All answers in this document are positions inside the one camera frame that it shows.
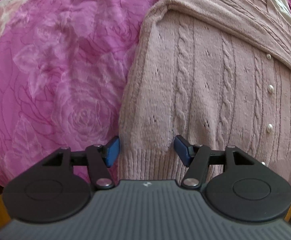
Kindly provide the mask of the pink knitted cardigan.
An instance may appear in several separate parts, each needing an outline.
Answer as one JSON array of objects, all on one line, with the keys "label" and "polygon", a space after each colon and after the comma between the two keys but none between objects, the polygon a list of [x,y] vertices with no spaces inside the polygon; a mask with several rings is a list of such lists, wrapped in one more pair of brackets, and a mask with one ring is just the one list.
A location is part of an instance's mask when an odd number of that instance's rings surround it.
[{"label": "pink knitted cardigan", "polygon": [[159,0],[119,117],[120,179],[177,179],[176,135],[232,144],[291,183],[291,27],[271,0]]}]

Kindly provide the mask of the striped floral bed cover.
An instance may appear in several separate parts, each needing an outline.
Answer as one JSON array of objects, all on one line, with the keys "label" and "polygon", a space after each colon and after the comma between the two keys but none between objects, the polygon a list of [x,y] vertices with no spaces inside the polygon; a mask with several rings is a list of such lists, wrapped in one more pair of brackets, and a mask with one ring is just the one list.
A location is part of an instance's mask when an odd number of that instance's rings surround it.
[{"label": "striped floral bed cover", "polygon": [[[158,1],[19,5],[0,37],[0,186],[62,146],[119,136],[142,23]],[[291,27],[291,0],[271,1]]]}]

